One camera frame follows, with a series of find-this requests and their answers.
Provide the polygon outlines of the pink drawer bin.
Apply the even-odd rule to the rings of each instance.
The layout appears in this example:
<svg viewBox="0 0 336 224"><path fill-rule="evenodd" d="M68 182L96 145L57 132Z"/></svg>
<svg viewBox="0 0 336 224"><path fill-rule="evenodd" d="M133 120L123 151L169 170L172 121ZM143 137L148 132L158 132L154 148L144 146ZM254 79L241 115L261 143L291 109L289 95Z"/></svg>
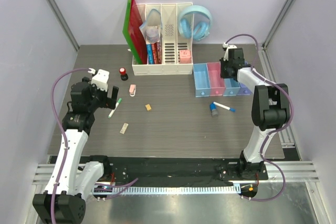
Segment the pink drawer bin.
<svg viewBox="0 0 336 224"><path fill-rule="evenodd" d="M221 64L219 62L208 62L207 69L211 88L210 96L223 96L226 87L224 79L220 77Z"/></svg>

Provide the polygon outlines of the light blue drawer bin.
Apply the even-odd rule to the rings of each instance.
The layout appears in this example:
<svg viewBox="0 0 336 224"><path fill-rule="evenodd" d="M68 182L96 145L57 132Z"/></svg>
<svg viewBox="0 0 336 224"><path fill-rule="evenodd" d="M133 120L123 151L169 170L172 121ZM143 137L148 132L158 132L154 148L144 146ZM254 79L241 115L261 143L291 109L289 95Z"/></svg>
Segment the light blue drawer bin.
<svg viewBox="0 0 336 224"><path fill-rule="evenodd" d="M211 86L208 78L208 68L206 63L197 63L193 66L193 75L195 82L195 96L209 97Z"/></svg>

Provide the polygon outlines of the small tan eraser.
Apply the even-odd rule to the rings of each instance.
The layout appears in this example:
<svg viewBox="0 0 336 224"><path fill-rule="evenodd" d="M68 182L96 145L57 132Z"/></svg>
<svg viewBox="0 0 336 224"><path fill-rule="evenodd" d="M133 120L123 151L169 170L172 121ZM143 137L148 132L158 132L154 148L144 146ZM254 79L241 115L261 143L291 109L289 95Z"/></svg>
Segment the small tan eraser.
<svg viewBox="0 0 336 224"><path fill-rule="evenodd" d="M148 110L148 111L150 111L152 108L151 108L151 106L149 105L149 104L147 104L146 106L146 109Z"/></svg>

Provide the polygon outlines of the beige long eraser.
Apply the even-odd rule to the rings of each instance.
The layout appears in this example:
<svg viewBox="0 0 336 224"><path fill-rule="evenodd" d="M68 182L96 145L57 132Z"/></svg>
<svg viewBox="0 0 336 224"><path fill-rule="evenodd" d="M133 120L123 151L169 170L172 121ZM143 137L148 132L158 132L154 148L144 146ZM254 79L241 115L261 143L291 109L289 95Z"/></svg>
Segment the beige long eraser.
<svg viewBox="0 0 336 224"><path fill-rule="evenodd" d="M127 128L128 128L129 124L128 123L124 123L121 130L120 130L120 133L121 134L125 134Z"/></svg>

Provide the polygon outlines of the blue white marker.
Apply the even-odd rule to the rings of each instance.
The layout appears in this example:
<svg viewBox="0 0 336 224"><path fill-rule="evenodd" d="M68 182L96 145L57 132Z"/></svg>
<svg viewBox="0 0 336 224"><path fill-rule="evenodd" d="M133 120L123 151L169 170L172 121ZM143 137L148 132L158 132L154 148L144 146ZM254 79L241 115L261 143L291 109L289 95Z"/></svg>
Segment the blue white marker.
<svg viewBox="0 0 336 224"><path fill-rule="evenodd" d="M228 107L226 105L223 105L223 104L220 104L218 102L213 102L214 105L220 107L220 108L223 108L223 109L226 109L226 110L229 110L229 111L232 111L232 112L236 112L235 109L231 108L231 107Z"/></svg>

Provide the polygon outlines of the purple drawer bin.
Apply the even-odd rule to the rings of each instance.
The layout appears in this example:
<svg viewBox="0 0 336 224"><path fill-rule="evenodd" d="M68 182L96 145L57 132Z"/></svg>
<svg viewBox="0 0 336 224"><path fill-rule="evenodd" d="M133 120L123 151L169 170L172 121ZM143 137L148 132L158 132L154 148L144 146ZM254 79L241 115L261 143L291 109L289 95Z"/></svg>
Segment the purple drawer bin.
<svg viewBox="0 0 336 224"><path fill-rule="evenodd" d="M237 93L237 95L251 95L252 92L242 83L239 83L240 89Z"/></svg>

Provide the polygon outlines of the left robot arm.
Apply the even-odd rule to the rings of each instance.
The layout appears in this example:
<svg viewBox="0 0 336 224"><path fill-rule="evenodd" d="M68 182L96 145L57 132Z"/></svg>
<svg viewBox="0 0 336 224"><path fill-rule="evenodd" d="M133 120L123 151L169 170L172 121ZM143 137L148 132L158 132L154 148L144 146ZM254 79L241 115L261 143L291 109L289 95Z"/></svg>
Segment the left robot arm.
<svg viewBox="0 0 336 224"><path fill-rule="evenodd" d="M62 139L55 167L41 194L35 194L33 206L43 223L82 223L86 201L95 183L107 181L112 169L107 161L94 158L79 171L83 148L94 124L98 108L114 109L118 87L108 96L109 74L99 70L71 86L71 100L62 120Z"/></svg>

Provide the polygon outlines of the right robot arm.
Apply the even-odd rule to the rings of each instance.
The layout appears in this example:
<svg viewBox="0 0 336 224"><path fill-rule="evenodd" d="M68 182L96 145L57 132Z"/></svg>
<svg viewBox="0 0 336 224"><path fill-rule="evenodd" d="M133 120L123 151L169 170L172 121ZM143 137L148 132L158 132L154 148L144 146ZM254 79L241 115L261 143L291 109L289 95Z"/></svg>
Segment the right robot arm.
<svg viewBox="0 0 336 224"><path fill-rule="evenodd" d="M224 171L233 179L252 180L263 171L265 152L273 136L290 120L290 102L287 85L276 84L245 63L244 52L234 45L223 46L220 75L234 79L253 94L251 119L254 129L250 140L241 152L236 165L229 164Z"/></svg>

